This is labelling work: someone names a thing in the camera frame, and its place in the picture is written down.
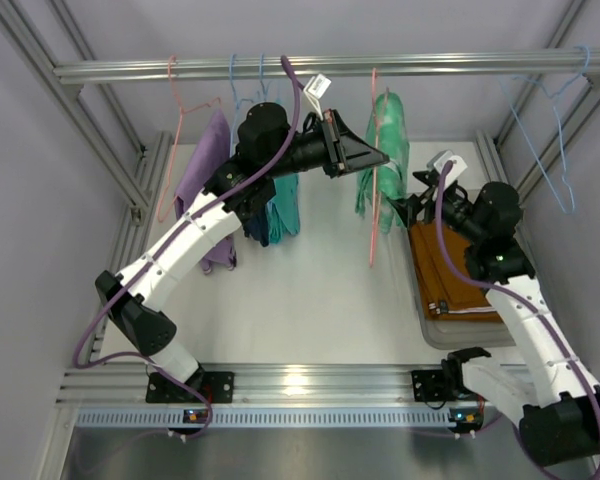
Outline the aluminium front frame rail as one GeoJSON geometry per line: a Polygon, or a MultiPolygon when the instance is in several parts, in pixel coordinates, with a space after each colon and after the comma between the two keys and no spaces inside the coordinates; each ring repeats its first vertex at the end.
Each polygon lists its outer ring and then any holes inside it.
{"type": "MultiPolygon", "coordinates": [[[[210,364],[233,373],[233,404],[246,407],[394,407],[415,403],[411,372],[420,365],[210,364]]],[[[62,406],[139,406],[148,374],[141,363],[69,369],[56,403],[62,406]]]]}

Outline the clear plastic storage bin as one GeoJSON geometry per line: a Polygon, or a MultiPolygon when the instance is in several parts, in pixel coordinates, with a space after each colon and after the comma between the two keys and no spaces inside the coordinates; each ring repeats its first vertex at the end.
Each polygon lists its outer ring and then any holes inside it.
{"type": "Polygon", "coordinates": [[[408,268],[425,341],[439,350],[514,342],[483,293],[456,278],[443,258],[435,225],[421,221],[405,233],[408,268]]]}

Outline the purple trousers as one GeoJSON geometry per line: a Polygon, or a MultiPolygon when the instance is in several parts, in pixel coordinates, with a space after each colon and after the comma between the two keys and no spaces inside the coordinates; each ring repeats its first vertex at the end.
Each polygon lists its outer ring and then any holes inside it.
{"type": "MultiPolygon", "coordinates": [[[[175,215],[179,219],[194,203],[214,172],[229,159],[230,127],[224,113],[216,110],[194,149],[180,183],[175,189],[175,215]]],[[[226,236],[199,262],[204,274],[223,265],[232,270],[237,265],[233,235],[226,236]]]]}

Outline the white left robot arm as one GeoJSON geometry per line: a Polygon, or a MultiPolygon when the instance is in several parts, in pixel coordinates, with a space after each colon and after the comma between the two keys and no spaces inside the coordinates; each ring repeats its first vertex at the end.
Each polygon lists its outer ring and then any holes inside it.
{"type": "Polygon", "coordinates": [[[180,281],[214,247],[255,217],[275,196],[274,181],[321,169],[338,178],[388,163],[352,132],[335,109],[311,112],[302,126],[276,103],[252,107],[238,128],[235,154],[222,162],[190,208],[134,263],[95,281],[104,314],[167,378],[199,389],[204,369],[176,338],[162,307],[180,281]]]}

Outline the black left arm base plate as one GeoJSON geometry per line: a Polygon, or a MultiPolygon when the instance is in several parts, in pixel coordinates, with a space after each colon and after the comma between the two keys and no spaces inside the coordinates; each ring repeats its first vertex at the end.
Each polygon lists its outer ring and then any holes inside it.
{"type": "Polygon", "coordinates": [[[199,382],[183,388],[160,373],[148,376],[145,401],[148,404],[200,403],[191,393],[193,389],[210,403],[230,404],[233,401],[235,373],[231,371],[206,371],[199,382]]]}

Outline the aluminium hanging rail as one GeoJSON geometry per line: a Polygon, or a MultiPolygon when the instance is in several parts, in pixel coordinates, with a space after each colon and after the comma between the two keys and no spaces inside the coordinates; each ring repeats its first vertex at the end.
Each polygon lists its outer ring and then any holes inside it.
{"type": "MultiPolygon", "coordinates": [[[[600,48],[571,47],[486,53],[420,53],[358,56],[291,56],[296,74],[361,77],[376,69],[382,76],[500,74],[600,74],[600,48]]],[[[168,80],[266,79],[285,75],[277,57],[183,60],[79,61],[53,73],[64,85],[168,80]]]]}

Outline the dark navy denim trousers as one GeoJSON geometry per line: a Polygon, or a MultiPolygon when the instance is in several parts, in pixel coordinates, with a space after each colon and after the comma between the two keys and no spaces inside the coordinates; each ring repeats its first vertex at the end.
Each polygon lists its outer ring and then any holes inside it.
{"type": "Polygon", "coordinates": [[[262,247],[269,246],[269,222],[266,207],[260,208],[243,224],[243,232],[247,238],[257,241],[262,247]]]}

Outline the teal trousers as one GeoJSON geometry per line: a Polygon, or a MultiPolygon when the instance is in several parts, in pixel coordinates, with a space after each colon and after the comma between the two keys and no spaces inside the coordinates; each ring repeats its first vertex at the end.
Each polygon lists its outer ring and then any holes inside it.
{"type": "Polygon", "coordinates": [[[280,243],[283,238],[300,232],[298,201],[299,175],[290,174],[274,180],[276,193],[267,204],[269,242],[280,243]]]}

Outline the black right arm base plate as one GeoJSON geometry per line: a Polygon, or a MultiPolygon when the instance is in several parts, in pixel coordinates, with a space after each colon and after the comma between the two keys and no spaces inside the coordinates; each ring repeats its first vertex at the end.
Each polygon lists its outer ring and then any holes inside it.
{"type": "Polygon", "coordinates": [[[443,369],[410,372],[414,399],[423,403],[476,400],[477,395],[460,384],[459,376],[443,369]]]}

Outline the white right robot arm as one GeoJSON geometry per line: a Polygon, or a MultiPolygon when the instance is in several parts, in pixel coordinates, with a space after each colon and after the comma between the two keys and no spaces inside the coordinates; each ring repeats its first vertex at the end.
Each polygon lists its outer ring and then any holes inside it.
{"type": "Polygon", "coordinates": [[[437,243],[449,255],[444,231],[468,241],[467,271],[447,264],[459,280],[479,288],[496,310],[518,348],[530,381],[502,367],[482,347],[451,352],[441,362],[453,398],[476,395],[490,402],[515,427],[530,460],[539,467],[597,455],[600,478],[600,382],[584,366],[560,330],[541,292],[536,272],[515,238],[523,216],[518,192],[488,182],[474,200],[450,167],[418,171],[426,185],[420,195],[392,201],[407,227],[422,215],[435,226],[437,243]]]}

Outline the mustard brown trousers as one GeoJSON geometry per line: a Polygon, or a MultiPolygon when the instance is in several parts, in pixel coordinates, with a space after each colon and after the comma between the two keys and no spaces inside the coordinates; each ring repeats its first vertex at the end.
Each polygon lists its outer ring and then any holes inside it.
{"type": "Polygon", "coordinates": [[[440,250],[434,223],[416,223],[409,230],[409,241],[427,320],[502,322],[479,288],[452,273],[440,250]]]}

